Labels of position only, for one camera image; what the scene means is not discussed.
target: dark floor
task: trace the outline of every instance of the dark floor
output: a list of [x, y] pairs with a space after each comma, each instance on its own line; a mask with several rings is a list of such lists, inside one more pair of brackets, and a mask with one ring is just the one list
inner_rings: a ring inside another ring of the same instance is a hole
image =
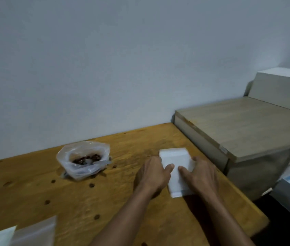
[[290, 212], [269, 194], [254, 203], [270, 219], [270, 224], [252, 237], [256, 246], [290, 245]]

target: wall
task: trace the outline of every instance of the wall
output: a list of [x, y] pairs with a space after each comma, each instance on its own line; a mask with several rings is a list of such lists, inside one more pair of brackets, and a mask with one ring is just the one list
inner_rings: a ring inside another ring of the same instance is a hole
[[169, 122], [288, 57], [290, 0], [0, 0], [0, 158]]

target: plastic bag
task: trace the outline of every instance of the plastic bag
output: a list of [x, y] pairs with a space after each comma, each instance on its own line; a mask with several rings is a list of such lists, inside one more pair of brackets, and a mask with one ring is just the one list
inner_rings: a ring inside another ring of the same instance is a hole
[[[79, 165], [72, 163], [74, 159], [86, 157], [91, 154], [101, 156], [100, 161], [93, 165]], [[56, 155], [56, 159], [64, 167], [66, 172], [75, 180], [82, 180], [90, 175], [96, 174], [110, 164], [110, 145], [100, 142], [82, 141], [65, 145]]]

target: hand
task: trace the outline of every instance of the hand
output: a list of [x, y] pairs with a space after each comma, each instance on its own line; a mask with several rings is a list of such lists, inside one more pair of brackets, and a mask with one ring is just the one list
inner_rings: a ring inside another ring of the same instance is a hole
[[152, 198], [158, 196], [168, 184], [174, 167], [173, 164], [169, 164], [163, 169], [159, 156], [148, 158], [136, 174], [134, 190], [140, 186], [149, 190]]
[[209, 161], [201, 160], [199, 156], [193, 157], [195, 167], [192, 172], [179, 166], [178, 170], [189, 188], [208, 201], [218, 196], [217, 168]]

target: person's left hand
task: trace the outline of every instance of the person's left hand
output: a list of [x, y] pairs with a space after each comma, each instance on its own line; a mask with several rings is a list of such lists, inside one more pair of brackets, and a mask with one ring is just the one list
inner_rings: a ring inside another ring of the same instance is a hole
[[152, 198], [156, 197], [168, 184], [174, 167], [173, 164], [169, 164], [164, 169], [159, 156], [148, 158], [136, 174], [134, 190], [140, 185], [152, 192]]

